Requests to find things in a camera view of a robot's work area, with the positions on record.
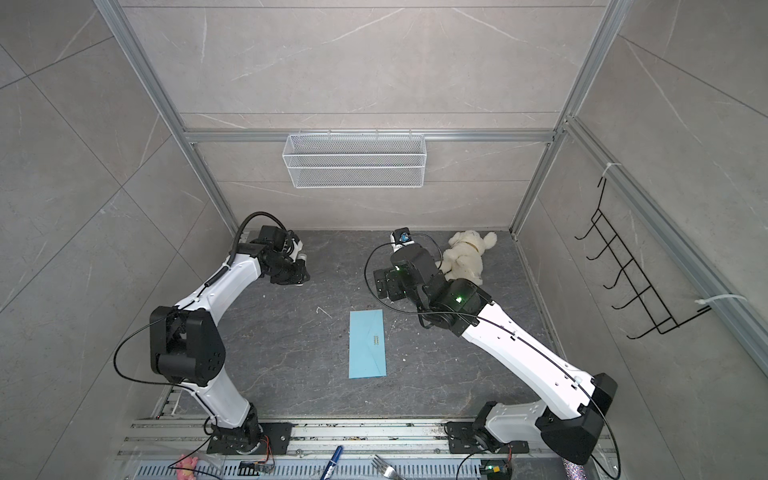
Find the light blue envelope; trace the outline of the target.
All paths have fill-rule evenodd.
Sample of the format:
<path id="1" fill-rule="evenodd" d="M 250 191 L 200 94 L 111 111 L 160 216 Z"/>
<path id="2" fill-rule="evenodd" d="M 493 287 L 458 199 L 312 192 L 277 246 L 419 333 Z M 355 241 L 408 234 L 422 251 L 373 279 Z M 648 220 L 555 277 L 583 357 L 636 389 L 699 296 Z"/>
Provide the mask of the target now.
<path id="1" fill-rule="evenodd" d="M 350 379 L 387 375 L 382 310 L 352 311 L 349 322 Z"/>

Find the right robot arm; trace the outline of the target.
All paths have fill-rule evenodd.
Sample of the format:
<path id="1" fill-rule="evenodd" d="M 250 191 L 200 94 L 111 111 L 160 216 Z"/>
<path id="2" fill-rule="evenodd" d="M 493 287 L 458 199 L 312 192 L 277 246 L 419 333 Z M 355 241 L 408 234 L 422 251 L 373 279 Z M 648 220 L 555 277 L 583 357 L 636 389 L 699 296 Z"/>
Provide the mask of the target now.
<path id="1" fill-rule="evenodd" d="M 591 375 L 545 347 L 519 326 L 474 282 L 448 280 L 430 252 L 405 231 L 386 247 L 389 266 L 365 271 L 369 293 L 388 309 L 409 300 L 425 329 L 451 332 L 496 359 L 538 396 L 527 404 L 487 402 L 472 423 L 471 437 L 481 452 L 496 453 L 515 442 L 540 439 L 563 460 L 583 466 L 596 459 L 602 433 L 613 430 L 607 413 L 617 383 L 609 375 Z"/>

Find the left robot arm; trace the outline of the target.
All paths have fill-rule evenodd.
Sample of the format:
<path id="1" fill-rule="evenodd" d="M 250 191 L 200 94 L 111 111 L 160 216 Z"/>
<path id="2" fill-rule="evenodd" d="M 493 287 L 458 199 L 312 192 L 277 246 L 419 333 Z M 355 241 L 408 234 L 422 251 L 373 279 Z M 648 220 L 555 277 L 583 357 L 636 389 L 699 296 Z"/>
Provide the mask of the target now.
<path id="1" fill-rule="evenodd" d="M 266 278 L 280 286 L 309 281 L 300 238 L 273 214 L 256 211 L 239 225 L 229 254 L 193 293 L 153 310 L 150 368 L 163 384 L 187 392 L 208 413 L 216 453 L 252 454 L 266 446 L 257 409 L 225 371 L 226 349 L 218 324 L 252 283 Z"/>

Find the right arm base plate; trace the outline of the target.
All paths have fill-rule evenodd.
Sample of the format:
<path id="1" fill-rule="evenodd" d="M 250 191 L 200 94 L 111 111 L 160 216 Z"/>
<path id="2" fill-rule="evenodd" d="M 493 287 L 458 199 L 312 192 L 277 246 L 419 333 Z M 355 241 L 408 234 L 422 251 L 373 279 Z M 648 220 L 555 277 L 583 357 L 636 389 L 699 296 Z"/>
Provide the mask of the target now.
<path id="1" fill-rule="evenodd" d="M 449 452 L 452 454 L 481 452 L 527 454 L 530 452 L 526 441 L 501 443 L 490 434 L 475 429 L 472 422 L 449 421 L 443 424 L 443 431 L 448 439 Z"/>

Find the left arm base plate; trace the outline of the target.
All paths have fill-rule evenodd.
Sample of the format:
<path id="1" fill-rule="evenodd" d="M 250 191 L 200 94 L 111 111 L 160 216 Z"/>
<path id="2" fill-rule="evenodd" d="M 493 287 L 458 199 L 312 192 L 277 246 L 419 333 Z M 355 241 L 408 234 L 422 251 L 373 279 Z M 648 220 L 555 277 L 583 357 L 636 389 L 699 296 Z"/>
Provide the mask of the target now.
<path id="1" fill-rule="evenodd" d="M 216 427 L 206 452 L 222 455 L 265 455 L 270 447 L 274 455 L 285 455 L 291 439 L 293 424 L 289 422 L 260 423 L 227 429 Z"/>

